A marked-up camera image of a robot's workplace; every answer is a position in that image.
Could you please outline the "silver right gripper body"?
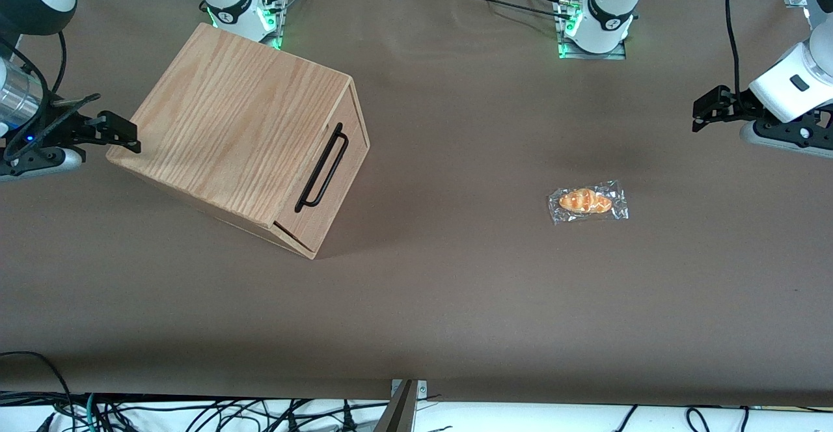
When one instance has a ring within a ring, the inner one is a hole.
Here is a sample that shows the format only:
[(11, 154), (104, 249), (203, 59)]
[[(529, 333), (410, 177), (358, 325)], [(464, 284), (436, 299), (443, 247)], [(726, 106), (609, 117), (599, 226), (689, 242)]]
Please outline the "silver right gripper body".
[(1, 135), (32, 120), (41, 105), (42, 83), (11, 61), (1, 65)]

